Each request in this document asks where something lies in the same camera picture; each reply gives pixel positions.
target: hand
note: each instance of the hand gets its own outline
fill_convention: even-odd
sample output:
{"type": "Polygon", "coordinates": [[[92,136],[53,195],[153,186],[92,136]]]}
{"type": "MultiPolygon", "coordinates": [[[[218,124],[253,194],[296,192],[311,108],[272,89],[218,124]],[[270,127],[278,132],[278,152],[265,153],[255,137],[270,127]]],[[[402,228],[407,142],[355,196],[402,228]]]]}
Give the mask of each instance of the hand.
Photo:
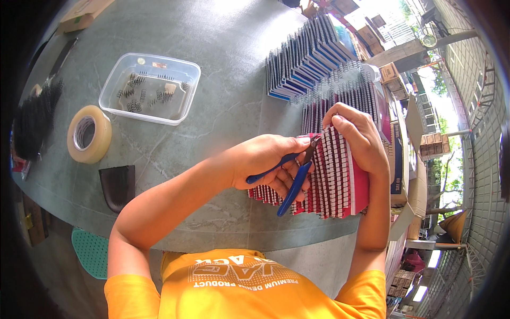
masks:
{"type": "Polygon", "coordinates": [[[322,121],[322,126],[333,124],[347,142],[358,166],[371,177],[390,179],[390,166],[383,143],[368,113],[358,111],[343,103],[331,107],[322,121]]]}
{"type": "MultiPolygon", "coordinates": [[[[310,138],[283,137],[280,135],[265,134],[254,137],[231,149],[223,152],[222,156],[225,163],[230,167],[232,174],[231,186],[237,189],[249,189],[258,185],[268,185],[273,188],[278,195],[285,198],[294,177],[296,177],[299,165],[304,159],[304,150],[310,146],[310,138]],[[250,175],[257,175],[270,170],[280,162],[282,157],[290,153],[302,153],[296,160],[289,161],[283,166],[270,172],[254,184],[247,184],[246,178],[250,175]]],[[[310,181],[305,179],[296,201],[304,200],[303,190],[310,188],[310,181]]]]}

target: green perforated mat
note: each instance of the green perforated mat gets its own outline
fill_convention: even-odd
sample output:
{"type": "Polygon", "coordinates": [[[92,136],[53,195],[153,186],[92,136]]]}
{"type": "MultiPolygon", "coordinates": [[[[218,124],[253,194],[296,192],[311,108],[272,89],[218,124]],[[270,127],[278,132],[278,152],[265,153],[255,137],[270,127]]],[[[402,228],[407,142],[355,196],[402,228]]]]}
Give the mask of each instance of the green perforated mat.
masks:
{"type": "Polygon", "coordinates": [[[82,267],[94,278],[106,279],[108,239],[74,228],[71,242],[82,267]]]}

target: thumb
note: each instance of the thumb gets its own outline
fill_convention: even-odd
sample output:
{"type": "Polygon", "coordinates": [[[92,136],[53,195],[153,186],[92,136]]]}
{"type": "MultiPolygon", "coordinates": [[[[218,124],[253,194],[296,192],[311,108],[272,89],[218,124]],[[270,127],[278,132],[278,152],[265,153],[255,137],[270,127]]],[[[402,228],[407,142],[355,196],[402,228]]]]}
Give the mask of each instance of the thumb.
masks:
{"type": "Polygon", "coordinates": [[[282,155],[289,153],[301,153],[310,146],[310,137],[284,137],[279,143],[282,155]]]}
{"type": "Polygon", "coordinates": [[[333,126],[337,131],[342,134],[350,145],[361,142],[364,140],[363,135],[358,131],[353,123],[349,122],[346,118],[335,115],[331,119],[333,126]]]}

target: clear plastic box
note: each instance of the clear plastic box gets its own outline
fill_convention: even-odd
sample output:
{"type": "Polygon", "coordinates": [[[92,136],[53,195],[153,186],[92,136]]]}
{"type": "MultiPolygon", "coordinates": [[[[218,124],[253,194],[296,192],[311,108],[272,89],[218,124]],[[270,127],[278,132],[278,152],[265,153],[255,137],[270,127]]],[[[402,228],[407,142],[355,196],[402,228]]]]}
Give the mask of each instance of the clear plastic box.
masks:
{"type": "Polygon", "coordinates": [[[200,73],[193,62],[124,54],[101,90],[99,107],[120,116],[177,126],[188,116],[200,73]]]}

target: person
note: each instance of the person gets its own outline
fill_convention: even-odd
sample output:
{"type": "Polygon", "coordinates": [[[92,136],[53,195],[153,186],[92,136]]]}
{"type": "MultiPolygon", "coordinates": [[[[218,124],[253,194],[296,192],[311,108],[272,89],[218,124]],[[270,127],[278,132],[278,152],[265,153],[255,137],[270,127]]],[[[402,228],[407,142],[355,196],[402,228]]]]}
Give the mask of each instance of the person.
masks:
{"type": "MultiPolygon", "coordinates": [[[[390,227],[390,170],[372,118],[335,104],[323,119],[348,141],[369,174],[369,205],[361,215],[347,282],[334,300],[306,277],[246,249],[165,253],[161,295],[151,280],[148,252],[193,211],[222,190],[267,184],[285,197],[299,168],[289,162],[248,185],[250,175],[283,155],[304,152],[310,139],[261,135],[208,158],[130,201],[108,247],[105,296],[110,318],[384,318],[385,257],[390,227]]],[[[303,189],[310,186],[305,181],[303,189]]],[[[296,200],[302,201],[301,191],[296,200]]]]}

